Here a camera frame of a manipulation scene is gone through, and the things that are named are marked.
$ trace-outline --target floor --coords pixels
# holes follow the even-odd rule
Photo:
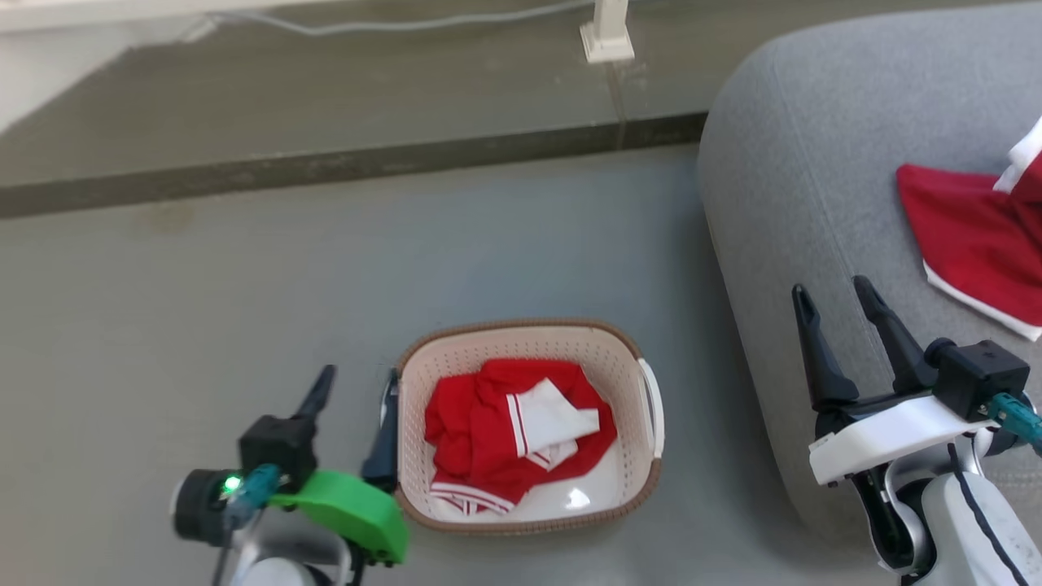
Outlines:
[[[696,147],[0,222],[0,567],[57,586],[207,583],[176,482],[234,465],[321,365],[322,464],[354,470],[390,364],[467,322],[587,316],[631,335],[668,430],[621,521],[537,537],[413,526],[367,584],[887,585],[807,535],[762,424],[695,187]]]
[[[501,0],[496,9],[546,3]],[[635,1],[629,31],[637,58],[598,66],[587,64],[577,32],[591,9],[508,25],[318,39],[226,23],[198,43],[126,55],[0,138],[0,216],[8,198],[49,195],[7,191],[13,187],[194,169],[170,182],[192,187],[221,174],[226,185],[255,189],[287,181],[251,179],[255,168],[244,173],[235,165],[702,113],[737,65],[774,36],[865,15],[979,3]],[[364,0],[278,14],[321,25],[489,9],[488,0]],[[306,171],[318,175],[336,164],[321,160]],[[408,165],[423,167],[396,160],[381,163],[380,171]],[[106,189],[144,193],[157,180]]]

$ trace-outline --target gray upholstery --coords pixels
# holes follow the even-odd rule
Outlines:
[[[926,284],[894,185],[902,163],[999,173],[1042,115],[1042,3],[891,15],[773,41],[714,104],[698,161],[702,198],[764,418],[800,516],[837,544],[867,544],[852,489],[818,487],[814,414],[790,288],[799,282],[863,395],[889,392],[883,346],[850,278],[866,274],[925,346],[992,338],[1038,370],[1042,346]],[[1019,449],[989,477],[1042,541],[1042,460]]]

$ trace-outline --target white basket handle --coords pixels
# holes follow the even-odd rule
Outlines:
[[[666,445],[666,415],[662,409],[662,393],[659,392],[659,381],[654,377],[654,371],[646,360],[637,361],[641,365],[641,373],[644,374],[644,392],[647,393],[648,410],[651,416],[651,433],[654,435],[654,457],[662,458],[663,448]]]

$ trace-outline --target brown basket rim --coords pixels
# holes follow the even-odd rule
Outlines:
[[[420,338],[413,343],[401,356],[398,361],[398,372],[404,372],[405,365],[408,364],[410,359],[419,351],[420,348],[442,338],[448,338],[451,336],[460,336],[463,334],[473,334],[477,332],[486,332],[489,329],[506,329],[514,327],[591,327],[594,329],[600,329],[606,332],[616,338],[618,338],[629,351],[634,355],[635,360],[641,360],[643,355],[641,355],[640,348],[637,346],[637,342],[632,338],[627,336],[624,332],[607,323],[605,321],[595,320],[595,319],[584,319],[584,318],[551,318],[551,319],[510,319],[500,321],[486,321],[480,323],[473,323],[470,325],[461,325],[457,327],[449,327],[445,329],[440,329]],[[597,511],[595,513],[589,513],[586,515],[577,515],[574,517],[563,517],[559,519],[547,519],[542,521],[528,521],[528,522],[504,522],[504,523],[466,523],[466,522],[445,522],[435,520],[423,513],[421,513],[405,496],[404,492],[401,490],[401,485],[399,484],[395,490],[395,498],[398,500],[398,505],[405,511],[410,517],[421,526],[432,529],[435,531],[440,531],[443,533],[455,533],[462,535],[521,535],[530,533],[544,533],[548,531],[559,531],[565,529],[577,529],[580,527],[586,527],[590,524],[596,524],[599,522],[605,522],[610,520],[615,520],[625,515],[628,515],[638,507],[644,504],[645,500],[651,496],[651,493],[659,486],[659,478],[662,474],[662,458],[653,458],[651,460],[651,468],[648,470],[648,478],[644,481],[644,486],[641,491],[638,492],[632,498],[623,503],[622,505],[614,508],[607,509],[605,511]]]

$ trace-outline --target white post base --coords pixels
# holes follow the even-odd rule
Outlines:
[[[582,46],[590,63],[619,62],[634,58],[634,45],[626,30],[629,0],[597,0],[593,21],[582,25]]]
[[[629,42],[629,31],[622,29],[622,36],[614,39],[598,38],[593,22],[588,22],[579,28],[582,34],[582,47],[587,51],[590,63],[621,62],[634,58],[634,44]]]

